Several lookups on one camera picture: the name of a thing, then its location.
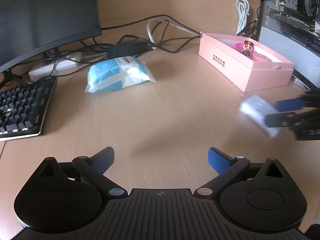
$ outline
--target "black keyboard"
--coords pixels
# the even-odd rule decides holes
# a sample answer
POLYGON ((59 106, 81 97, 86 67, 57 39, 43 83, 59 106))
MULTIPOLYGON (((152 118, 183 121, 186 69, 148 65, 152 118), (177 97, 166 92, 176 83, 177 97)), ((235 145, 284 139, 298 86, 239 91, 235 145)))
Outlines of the black keyboard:
POLYGON ((19 85, 0 93, 0 141, 41 133, 56 82, 56 77, 47 77, 31 85, 19 85))

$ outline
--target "white cable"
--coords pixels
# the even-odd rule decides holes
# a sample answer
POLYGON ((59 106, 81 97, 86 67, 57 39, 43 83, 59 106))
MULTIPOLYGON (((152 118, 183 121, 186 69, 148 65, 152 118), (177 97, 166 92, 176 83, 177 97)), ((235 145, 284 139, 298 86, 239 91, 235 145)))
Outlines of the white cable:
MULTIPOLYGON (((147 23, 147 33, 148 33, 149 39, 150 39, 150 41, 151 41, 152 43, 156 43, 155 40, 154 40, 154 38, 152 37, 151 30, 150 30, 150 23, 151 23, 151 21, 159 21, 159 22, 166 22, 166 21, 165 21, 164 19, 162 19, 162 18, 152 18, 152 19, 150 19, 150 20, 148 21, 148 23, 147 23)), ((191 30, 189 30, 189 29, 187 29, 187 28, 185 28, 185 27, 183 27, 183 26, 176 25, 176 24, 173 24, 173 23, 169 23, 169 25, 171 25, 171 26, 173 26, 173 27, 176 27, 176 28, 178 28, 178 29, 180 29, 180 30, 182 30, 182 31, 187 32, 187 33, 190 33, 190 34, 193 34, 193 35, 199 35, 198 33, 195 33, 195 32, 193 32, 193 31, 191 31, 191 30)))
POLYGON ((248 0, 237 0, 236 7, 239 13, 239 22, 236 35, 243 31, 247 25, 247 17, 249 15, 250 5, 248 0))

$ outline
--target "pink object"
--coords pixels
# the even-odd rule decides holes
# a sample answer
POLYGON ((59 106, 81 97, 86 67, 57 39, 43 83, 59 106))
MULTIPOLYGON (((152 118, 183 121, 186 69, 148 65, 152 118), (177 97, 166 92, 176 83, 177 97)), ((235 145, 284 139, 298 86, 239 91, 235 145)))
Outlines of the pink object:
POLYGON ((244 45, 243 42, 238 42, 238 43, 236 43, 236 44, 235 44, 235 50, 238 51, 238 52, 243 51, 243 45, 244 45))
POLYGON ((258 52, 253 52, 251 59, 253 61, 260 61, 260 62, 272 62, 271 59, 269 59, 267 56, 260 54, 258 52))
POLYGON ((199 55, 230 79, 242 92, 287 85, 294 64, 263 44, 246 37, 203 33, 199 55), (257 62, 234 49, 237 42, 251 41, 273 62, 257 62))

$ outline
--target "beige wall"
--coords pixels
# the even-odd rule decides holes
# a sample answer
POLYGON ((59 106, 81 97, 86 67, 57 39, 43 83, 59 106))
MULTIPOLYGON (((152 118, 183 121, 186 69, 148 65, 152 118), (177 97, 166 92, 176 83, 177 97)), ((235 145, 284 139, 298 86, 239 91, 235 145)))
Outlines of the beige wall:
MULTIPOLYGON (((260 0, 248 0, 250 19, 256 18, 260 0)), ((238 23, 236 0, 99 0, 101 27, 120 25, 156 14, 169 14, 198 31, 234 34, 238 23)), ((146 38, 146 22, 117 30, 104 31, 97 41, 116 42, 122 35, 146 38)), ((171 29, 168 38, 185 33, 171 29)))

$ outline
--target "plastic bag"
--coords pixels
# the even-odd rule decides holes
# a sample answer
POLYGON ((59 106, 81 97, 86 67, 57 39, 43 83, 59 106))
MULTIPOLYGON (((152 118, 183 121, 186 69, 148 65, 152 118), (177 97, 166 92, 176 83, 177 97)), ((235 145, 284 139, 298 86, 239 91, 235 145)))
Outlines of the plastic bag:
POLYGON ((155 82, 148 67, 135 57, 120 57, 90 67, 86 92, 119 90, 145 81, 155 82))

